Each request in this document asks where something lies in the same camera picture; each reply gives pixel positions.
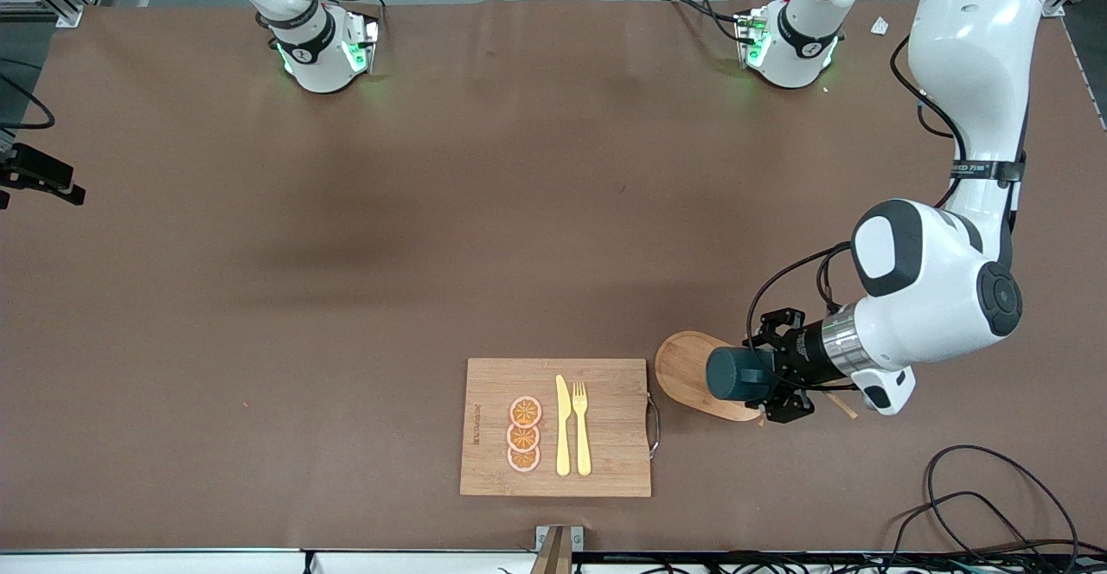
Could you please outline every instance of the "yellow fork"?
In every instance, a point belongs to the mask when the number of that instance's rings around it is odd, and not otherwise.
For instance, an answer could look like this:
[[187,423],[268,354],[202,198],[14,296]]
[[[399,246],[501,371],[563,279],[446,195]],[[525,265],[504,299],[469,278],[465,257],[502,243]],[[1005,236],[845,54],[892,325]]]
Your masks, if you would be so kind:
[[584,413],[588,411],[584,382],[572,383],[572,411],[577,413],[577,472],[588,477],[592,473],[592,451],[588,448],[588,428],[584,427]]

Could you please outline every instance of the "orange slice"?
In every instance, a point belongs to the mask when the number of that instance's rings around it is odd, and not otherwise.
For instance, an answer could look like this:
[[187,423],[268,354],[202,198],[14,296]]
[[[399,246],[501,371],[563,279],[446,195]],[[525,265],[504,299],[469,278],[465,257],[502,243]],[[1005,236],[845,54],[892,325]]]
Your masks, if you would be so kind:
[[518,397],[511,401],[511,424],[524,429],[535,427],[542,417],[542,406],[534,397]]
[[538,467],[538,460],[541,459],[541,452],[539,449],[534,451],[527,451],[521,453],[511,449],[507,450],[507,465],[519,472],[530,472]]
[[538,436],[537,427],[516,427],[513,425],[507,428],[507,446],[514,451],[530,452],[538,446]]

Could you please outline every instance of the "cutting board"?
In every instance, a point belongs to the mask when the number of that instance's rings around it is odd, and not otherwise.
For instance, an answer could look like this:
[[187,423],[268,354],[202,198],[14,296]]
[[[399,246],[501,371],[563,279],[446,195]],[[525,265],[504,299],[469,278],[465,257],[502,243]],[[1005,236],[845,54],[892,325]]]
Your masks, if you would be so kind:
[[[577,473],[577,417],[567,436],[572,471],[557,474],[557,386],[561,374],[588,388],[592,473]],[[462,494],[486,497],[649,497],[645,361],[640,358],[470,358],[465,384]],[[507,463],[508,410],[521,396],[538,399],[541,458],[530,472]]]

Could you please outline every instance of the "brown tablecloth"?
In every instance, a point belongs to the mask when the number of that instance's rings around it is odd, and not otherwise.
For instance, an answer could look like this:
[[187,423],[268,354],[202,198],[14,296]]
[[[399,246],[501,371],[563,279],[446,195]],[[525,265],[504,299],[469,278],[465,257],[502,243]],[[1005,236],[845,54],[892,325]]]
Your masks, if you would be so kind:
[[[654,386],[653,498],[509,500],[458,495],[467,357],[738,341],[773,271],[879,200],[938,199],[949,142],[888,71],[912,6],[859,3],[798,91],[670,3],[486,2],[390,10],[382,77],[312,96],[252,14],[93,8],[54,39],[58,126],[24,140],[89,199],[15,192],[0,216],[3,547],[503,549],[573,523],[598,550],[878,549],[955,442],[1015,457],[1107,535],[1107,164],[1059,20],[1035,54],[1010,341],[919,368],[893,418],[817,397],[757,428]],[[817,317],[813,276],[764,306]],[[836,263],[838,295],[853,278]],[[938,479],[1063,534],[1000,465]],[[950,516],[1005,539],[982,508]],[[908,545],[950,546],[927,523]]]

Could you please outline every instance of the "plastic knife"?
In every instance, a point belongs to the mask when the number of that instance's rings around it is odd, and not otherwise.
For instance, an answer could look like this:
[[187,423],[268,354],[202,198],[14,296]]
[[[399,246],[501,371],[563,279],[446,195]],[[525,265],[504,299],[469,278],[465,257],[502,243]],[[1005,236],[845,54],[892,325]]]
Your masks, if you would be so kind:
[[569,386],[565,377],[557,376],[557,473],[569,476],[569,437],[566,435],[566,424],[572,415],[572,400],[569,399]]

